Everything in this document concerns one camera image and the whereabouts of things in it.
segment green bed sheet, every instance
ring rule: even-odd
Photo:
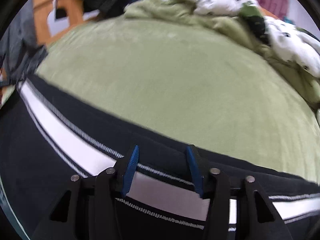
[[[37,74],[168,137],[320,182],[315,114],[251,49],[203,27],[119,17],[70,31]]]

